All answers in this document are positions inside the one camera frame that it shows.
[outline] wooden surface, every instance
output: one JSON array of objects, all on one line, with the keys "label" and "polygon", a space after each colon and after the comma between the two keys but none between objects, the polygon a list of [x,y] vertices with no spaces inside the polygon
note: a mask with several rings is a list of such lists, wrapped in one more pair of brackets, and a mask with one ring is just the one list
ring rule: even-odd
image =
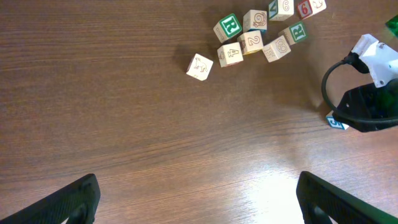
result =
[{"label": "wooden surface", "polygon": [[[398,216],[398,129],[330,129],[320,96],[362,34],[398,49],[398,1],[329,0],[284,58],[221,69],[213,26],[269,2],[2,1],[0,218],[94,173],[96,223],[303,223],[303,170]],[[215,61],[204,82],[195,53]],[[347,66],[329,92],[370,82]]]}]

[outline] block with number 4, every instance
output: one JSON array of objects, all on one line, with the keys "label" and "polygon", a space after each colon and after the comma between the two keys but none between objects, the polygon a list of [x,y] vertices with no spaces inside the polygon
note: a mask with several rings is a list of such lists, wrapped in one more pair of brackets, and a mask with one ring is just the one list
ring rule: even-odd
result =
[{"label": "block with number 4", "polygon": [[294,14],[293,0],[273,0],[268,5],[270,21],[285,21]]},{"label": "block with number 4", "polygon": [[268,62],[273,62],[287,55],[291,50],[286,38],[284,36],[280,36],[278,39],[265,45],[262,48],[262,51],[264,52],[264,55],[266,55]]},{"label": "block with number 4", "polygon": [[278,35],[283,35],[289,45],[294,45],[295,43],[301,42],[308,37],[307,30],[305,29],[304,23],[302,21],[280,31]]},{"label": "block with number 4", "polygon": [[238,41],[241,44],[243,55],[256,53],[263,47],[259,30],[243,33],[238,37]]},{"label": "block with number 4", "polygon": [[218,40],[223,43],[242,31],[242,26],[235,14],[230,14],[220,20],[213,28]]},{"label": "block with number 4", "polygon": [[200,54],[195,54],[188,66],[187,75],[197,78],[200,81],[206,80],[212,65],[212,60],[209,60]]},{"label": "block with number 4", "polygon": [[243,61],[243,55],[239,43],[223,45],[217,50],[217,54],[221,68]]},{"label": "block with number 4", "polygon": [[302,19],[311,17],[326,9],[325,0],[304,0],[297,6],[298,13]]},{"label": "block with number 4", "polygon": [[267,11],[249,10],[243,16],[243,32],[253,30],[267,31]]},{"label": "block with number 4", "polygon": [[349,128],[349,126],[347,124],[343,124],[341,122],[336,121],[333,118],[333,111],[331,111],[328,115],[326,115],[326,120],[328,121],[329,125],[332,128],[336,128],[336,129],[342,129],[342,130],[347,130]]}]

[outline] alphabet block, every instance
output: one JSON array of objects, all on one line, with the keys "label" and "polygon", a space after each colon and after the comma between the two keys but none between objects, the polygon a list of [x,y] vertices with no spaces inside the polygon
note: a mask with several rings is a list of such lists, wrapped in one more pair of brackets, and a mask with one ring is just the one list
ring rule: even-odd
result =
[{"label": "alphabet block", "polygon": [[241,44],[243,55],[256,53],[263,48],[259,30],[243,33],[238,37],[238,41]]},{"label": "alphabet block", "polygon": [[273,0],[268,8],[270,21],[285,21],[294,14],[294,0]]},{"label": "alphabet block", "polygon": [[306,19],[326,9],[325,0],[304,0],[297,6],[302,19]]},{"label": "alphabet block", "polygon": [[262,33],[267,31],[267,11],[249,10],[243,16],[243,32],[259,30]]},{"label": "alphabet block", "polygon": [[341,130],[347,130],[349,128],[349,126],[347,124],[343,124],[341,122],[335,121],[332,114],[333,114],[333,111],[331,111],[328,115],[326,115],[326,120],[328,121],[329,125],[332,128],[341,129]]},{"label": "alphabet block", "polygon": [[300,21],[280,31],[278,35],[283,35],[286,38],[287,43],[291,46],[305,40],[308,37],[308,32],[305,29],[304,23]]},{"label": "alphabet block", "polygon": [[231,66],[243,61],[243,55],[240,44],[226,44],[217,50],[218,59],[222,67]]},{"label": "alphabet block", "polygon": [[242,31],[242,26],[235,14],[230,14],[220,20],[213,28],[218,40],[223,43]]},{"label": "alphabet block", "polygon": [[266,55],[268,62],[273,62],[290,53],[291,49],[287,44],[286,38],[284,36],[280,36],[278,39],[265,45],[262,48],[262,51],[264,52],[264,55]]},{"label": "alphabet block", "polygon": [[200,54],[195,54],[188,66],[187,75],[197,78],[200,81],[206,80],[212,65],[212,60],[209,60]]}]

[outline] black object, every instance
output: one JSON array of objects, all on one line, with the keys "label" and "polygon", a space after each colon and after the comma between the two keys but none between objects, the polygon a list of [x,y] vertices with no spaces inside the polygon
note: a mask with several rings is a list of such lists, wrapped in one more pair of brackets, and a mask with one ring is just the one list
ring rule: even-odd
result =
[{"label": "black object", "polygon": [[305,224],[397,224],[398,218],[350,195],[321,178],[303,171],[296,189]]},{"label": "black object", "polygon": [[369,84],[347,91],[339,107],[335,107],[326,92],[326,83],[332,71],[340,65],[350,64],[361,73],[369,73],[369,68],[350,52],[344,60],[336,63],[323,76],[322,96],[333,110],[336,121],[348,124],[361,132],[378,131],[398,124],[398,85],[395,80],[382,88],[372,88]]},{"label": "black object", "polygon": [[91,224],[101,193],[94,174],[87,174],[33,205],[3,219],[0,224]]}]

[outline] wooden table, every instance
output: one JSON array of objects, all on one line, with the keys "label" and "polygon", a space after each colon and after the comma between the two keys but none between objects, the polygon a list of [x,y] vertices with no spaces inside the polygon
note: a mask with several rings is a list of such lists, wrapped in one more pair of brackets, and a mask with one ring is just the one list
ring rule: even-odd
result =
[{"label": "wooden table", "polygon": [[[94,173],[96,223],[303,223],[303,170],[398,216],[398,129],[330,129],[320,95],[361,35],[398,50],[398,1],[329,0],[281,60],[221,69],[213,26],[269,2],[3,1],[0,218]],[[215,62],[204,82],[195,53]],[[370,82],[345,66],[328,88],[338,103]]]}]

